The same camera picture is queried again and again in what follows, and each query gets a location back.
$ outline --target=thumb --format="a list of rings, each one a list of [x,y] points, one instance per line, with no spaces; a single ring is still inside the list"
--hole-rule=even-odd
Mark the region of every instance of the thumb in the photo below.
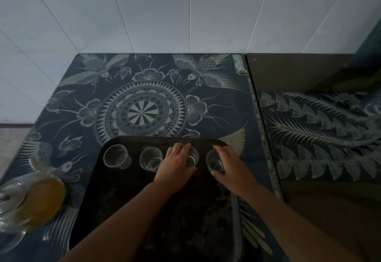
[[[216,178],[216,180],[217,180],[218,182],[220,182],[221,184],[224,184],[224,183],[226,182],[226,180],[225,180],[226,177],[225,177],[224,175],[222,175],[220,172],[211,170],[210,173],[211,173],[211,174],[213,175],[213,177]]]
[[[197,171],[197,167],[193,166],[193,167],[190,167],[188,168],[186,171],[185,171],[185,175],[188,176],[188,178],[192,177],[193,173]]]

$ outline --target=glass teapot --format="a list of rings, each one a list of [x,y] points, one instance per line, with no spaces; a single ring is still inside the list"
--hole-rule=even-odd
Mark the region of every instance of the glass teapot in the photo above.
[[[29,162],[36,172],[0,186],[0,235],[13,237],[0,246],[0,254],[14,248],[26,231],[53,218],[65,198],[64,183],[44,164],[33,158]]]

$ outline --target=forearm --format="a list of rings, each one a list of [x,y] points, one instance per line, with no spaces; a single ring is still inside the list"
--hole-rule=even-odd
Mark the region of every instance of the forearm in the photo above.
[[[63,259],[66,261],[131,261],[145,233],[171,193],[160,184],[148,184]]]
[[[244,199],[260,215],[291,261],[360,261],[265,187],[253,186]]]

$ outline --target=wet tray surface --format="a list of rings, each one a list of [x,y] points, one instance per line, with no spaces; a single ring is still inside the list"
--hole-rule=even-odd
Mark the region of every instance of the wet tray surface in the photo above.
[[[157,147],[165,156],[177,142],[191,143],[200,154],[198,170],[159,212],[134,261],[239,261],[243,253],[241,220],[236,195],[217,183],[205,163],[217,139],[119,136],[103,145],[69,239],[69,248],[135,197],[155,177],[139,164],[141,152]],[[127,169],[109,168],[103,154],[124,145],[132,163]]]

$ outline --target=white wall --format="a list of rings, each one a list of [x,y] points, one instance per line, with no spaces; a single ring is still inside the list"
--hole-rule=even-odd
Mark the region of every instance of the white wall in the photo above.
[[[354,53],[380,18],[381,0],[0,0],[0,123],[33,123],[77,53]]]

